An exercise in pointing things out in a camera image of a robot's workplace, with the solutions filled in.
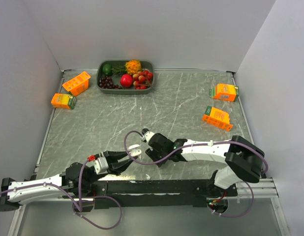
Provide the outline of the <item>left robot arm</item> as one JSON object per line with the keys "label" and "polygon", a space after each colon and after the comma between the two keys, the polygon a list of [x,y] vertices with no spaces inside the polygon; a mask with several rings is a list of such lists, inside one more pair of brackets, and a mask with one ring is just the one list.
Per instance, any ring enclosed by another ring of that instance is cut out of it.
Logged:
{"label": "left robot arm", "polygon": [[89,156],[85,164],[74,162],[64,172],[52,177],[31,181],[4,178],[0,211],[14,211],[33,201],[60,196],[78,198],[76,209],[85,211],[82,198],[95,192],[93,183],[107,175],[119,176],[132,162],[125,151],[105,151]]}

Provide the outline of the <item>white earbud charging case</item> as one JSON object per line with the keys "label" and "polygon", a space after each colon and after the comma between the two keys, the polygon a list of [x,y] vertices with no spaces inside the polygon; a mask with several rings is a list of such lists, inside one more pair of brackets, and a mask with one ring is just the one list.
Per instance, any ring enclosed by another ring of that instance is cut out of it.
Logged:
{"label": "white earbud charging case", "polygon": [[134,158],[141,158],[142,151],[139,144],[129,146],[128,152]]}

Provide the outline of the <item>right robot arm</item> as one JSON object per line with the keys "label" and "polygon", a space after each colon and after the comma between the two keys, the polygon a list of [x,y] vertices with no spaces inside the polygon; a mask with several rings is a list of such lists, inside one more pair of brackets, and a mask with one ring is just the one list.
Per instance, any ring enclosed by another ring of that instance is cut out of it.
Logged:
{"label": "right robot arm", "polygon": [[218,198],[239,181],[258,183],[262,174],[264,153],[241,136],[221,142],[198,142],[176,139],[174,142],[160,133],[144,129],[143,136],[149,148],[146,155],[162,166],[167,160],[173,162],[211,161],[226,164],[214,171],[203,187],[206,197]]}

